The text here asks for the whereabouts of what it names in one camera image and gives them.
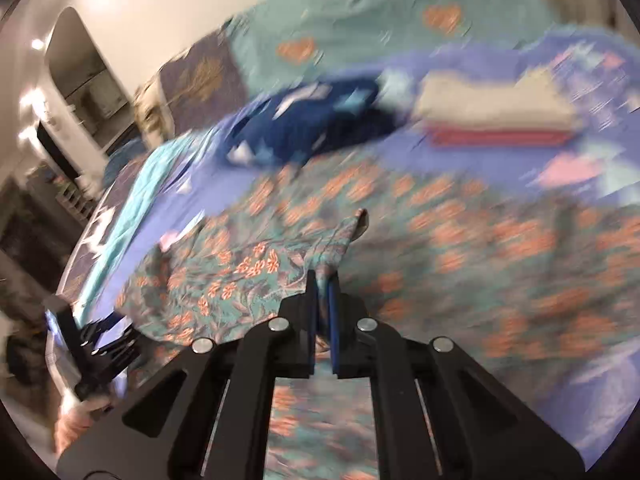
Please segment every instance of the dark blue pillow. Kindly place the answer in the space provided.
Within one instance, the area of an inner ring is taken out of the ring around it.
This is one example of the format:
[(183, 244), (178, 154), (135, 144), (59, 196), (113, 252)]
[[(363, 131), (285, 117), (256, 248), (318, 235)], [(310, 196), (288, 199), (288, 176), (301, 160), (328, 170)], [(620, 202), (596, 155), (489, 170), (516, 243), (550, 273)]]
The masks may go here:
[(374, 79), (325, 80), (287, 89), (259, 105), (222, 140), (219, 153), (242, 166), (305, 164), (313, 155), (391, 133), (391, 115), (372, 108)]
[(104, 168), (102, 187), (107, 189), (116, 181), (120, 171), (122, 171), (130, 161), (143, 153), (146, 153), (146, 146), (139, 137), (131, 139), (129, 142), (119, 147), (111, 154), (109, 161), (107, 162), (107, 167)]

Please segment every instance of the doorway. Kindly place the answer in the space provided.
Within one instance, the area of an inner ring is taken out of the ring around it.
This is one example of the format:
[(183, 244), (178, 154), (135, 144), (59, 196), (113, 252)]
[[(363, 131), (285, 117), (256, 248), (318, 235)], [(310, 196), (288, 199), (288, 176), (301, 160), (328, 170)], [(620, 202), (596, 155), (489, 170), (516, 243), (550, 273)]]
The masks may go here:
[(67, 7), (60, 14), (46, 62), (69, 110), (105, 155), (139, 135), (131, 104), (75, 9)]

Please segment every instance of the pink fabric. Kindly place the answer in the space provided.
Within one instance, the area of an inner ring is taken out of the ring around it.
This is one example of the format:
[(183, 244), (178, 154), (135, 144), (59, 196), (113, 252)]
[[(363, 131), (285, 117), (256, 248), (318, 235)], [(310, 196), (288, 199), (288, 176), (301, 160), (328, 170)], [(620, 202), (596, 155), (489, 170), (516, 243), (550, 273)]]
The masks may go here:
[(551, 66), (558, 66), (565, 59), (567, 59), (571, 55), (571, 50), (567, 49), (562, 54), (558, 54), (554, 60), (551, 62)]
[(625, 60), (620, 59), (612, 52), (606, 52), (604, 55), (604, 61), (602, 65), (604, 68), (609, 68), (610, 70), (620, 68), (624, 64)]
[(169, 250), (169, 248), (175, 243), (175, 241), (180, 236), (178, 231), (167, 231), (161, 237), (158, 244), (160, 245), (160, 250), (165, 253)]
[(597, 161), (586, 156), (560, 153), (540, 173), (537, 183), (542, 187), (560, 187), (591, 180), (602, 172)]

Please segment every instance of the metal screw head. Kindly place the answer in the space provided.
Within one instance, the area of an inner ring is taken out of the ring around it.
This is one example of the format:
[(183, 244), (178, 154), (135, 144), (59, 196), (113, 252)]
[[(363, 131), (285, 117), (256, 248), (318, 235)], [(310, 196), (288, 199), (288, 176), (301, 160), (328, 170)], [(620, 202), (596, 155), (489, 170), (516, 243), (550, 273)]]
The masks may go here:
[(213, 349), (213, 341), (208, 337), (199, 337), (191, 343), (191, 350), (196, 354), (206, 354)]
[(448, 337), (437, 337), (433, 340), (433, 347), (436, 352), (451, 352), (453, 350), (453, 341)]
[(274, 317), (269, 322), (269, 330), (273, 330), (274, 332), (282, 332), (289, 328), (289, 321), (283, 317)]
[(356, 326), (362, 332), (373, 332), (378, 327), (378, 322), (370, 317), (363, 317)]

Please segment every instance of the light blue cloth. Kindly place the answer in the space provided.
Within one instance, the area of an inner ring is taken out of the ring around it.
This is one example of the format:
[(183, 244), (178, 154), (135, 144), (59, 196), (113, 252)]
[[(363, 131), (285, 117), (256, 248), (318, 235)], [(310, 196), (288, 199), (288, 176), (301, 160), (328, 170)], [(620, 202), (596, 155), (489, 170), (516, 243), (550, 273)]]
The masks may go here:
[(120, 263), (131, 239), (134, 237), (140, 222), (153, 203), (156, 192), (162, 186), (165, 178), (174, 168), (175, 161), (190, 148), (197, 146), (196, 156), (202, 156), (202, 147), (208, 144), (212, 132), (204, 138), (197, 134), (178, 137), (159, 146), (146, 160), (131, 191), (127, 202), (122, 208), (118, 221), (114, 225), (104, 249), (94, 263), (91, 273), (84, 282), (82, 292), (78, 298), (78, 307), (74, 315), (80, 326), (84, 326), (88, 319), (87, 306), (94, 302), (105, 278)]
[[(456, 29), (426, 27), (429, 6), (460, 6)], [(545, 0), (265, 0), (234, 16), (226, 33), (251, 94), (313, 80), (348, 64), (461, 40), (513, 48), (537, 40), (557, 17)], [(283, 42), (312, 38), (317, 49), (296, 64)]]

